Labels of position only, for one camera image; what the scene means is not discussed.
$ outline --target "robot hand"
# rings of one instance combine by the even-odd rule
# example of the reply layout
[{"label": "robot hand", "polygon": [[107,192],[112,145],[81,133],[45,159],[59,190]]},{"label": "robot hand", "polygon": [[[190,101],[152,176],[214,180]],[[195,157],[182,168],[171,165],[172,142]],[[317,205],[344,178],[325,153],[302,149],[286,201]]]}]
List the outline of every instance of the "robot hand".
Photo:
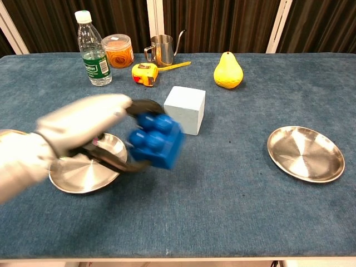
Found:
[{"label": "robot hand", "polygon": [[0,141],[0,204],[47,178],[53,160],[78,152],[87,152],[114,170],[137,171],[149,165],[142,162],[123,168],[116,156],[91,144],[126,115],[144,112],[164,113],[153,101],[133,101],[121,94],[95,95],[39,118],[34,133],[4,137]]}]

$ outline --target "white bottle cap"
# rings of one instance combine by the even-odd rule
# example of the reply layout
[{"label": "white bottle cap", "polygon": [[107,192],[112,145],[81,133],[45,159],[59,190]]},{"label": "white bottle cap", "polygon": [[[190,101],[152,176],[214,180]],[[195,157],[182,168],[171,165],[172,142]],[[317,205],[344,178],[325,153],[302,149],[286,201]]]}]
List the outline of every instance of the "white bottle cap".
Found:
[{"label": "white bottle cap", "polygon": [[89,11],[86,11],[86,10],[77,11],[75,13],[75,16],[76,16],[77,22],[80,24],[92,22]]}]

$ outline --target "table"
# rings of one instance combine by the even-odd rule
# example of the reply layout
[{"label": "table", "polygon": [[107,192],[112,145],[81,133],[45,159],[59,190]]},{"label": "table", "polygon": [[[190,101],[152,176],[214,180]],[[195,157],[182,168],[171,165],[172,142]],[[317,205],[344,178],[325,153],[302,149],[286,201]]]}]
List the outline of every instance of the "table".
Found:
[{"label": "table", "polygon": [[[0,128],[33,131],[37,118],[79,98],[124,93],[163,104],[172,86],[206,90],[198,136],[172,171],[119,176],[86,195],[47,179],[0,207],[0,259],[285,259],[356,256],[356,55],[239,54],[244,82],[217,87],[221,54],[181,54],[192,65],[137,85],[131,65],[92,86],[78,53],[0,60]],[[143,62],[135,55],[135,63]],[[314,185],[278,169],[266,141],[299,125],[334,141],[340,179]],[[109,133],[125,139],[127,118]]]}]

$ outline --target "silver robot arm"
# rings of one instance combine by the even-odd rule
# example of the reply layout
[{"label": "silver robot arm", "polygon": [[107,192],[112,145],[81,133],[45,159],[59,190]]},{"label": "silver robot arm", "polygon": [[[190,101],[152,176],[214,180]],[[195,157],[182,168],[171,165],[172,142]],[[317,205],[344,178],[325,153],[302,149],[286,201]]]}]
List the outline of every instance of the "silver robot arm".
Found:
[{"label": "silver robot arm", "polygon": [[132,100],[121,94],[83,98],[37,120],[34,133],[0,141],[0,204],[48,177],[52,161],[121,121]]}]

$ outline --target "metal pitcher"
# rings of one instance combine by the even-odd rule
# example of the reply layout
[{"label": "metal pitcher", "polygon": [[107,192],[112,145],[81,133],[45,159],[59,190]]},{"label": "metal pitcher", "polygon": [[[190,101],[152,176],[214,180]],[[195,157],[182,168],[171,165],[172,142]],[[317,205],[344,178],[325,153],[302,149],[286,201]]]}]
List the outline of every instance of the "metal pitcher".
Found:
[{"label": "metal pitcher", "polygon": [[[173,38],[169,35],[161,34],[151,38],[151,46],[145,48],[145,57],[148,62],[153,62],[157,67],[171,66],[174,57],[178,52],[180,37],[186,30],[180,32],[177,41],[176,51],[173,53]],[[148,50],[151,50],[151,58],[148,56]]]}]

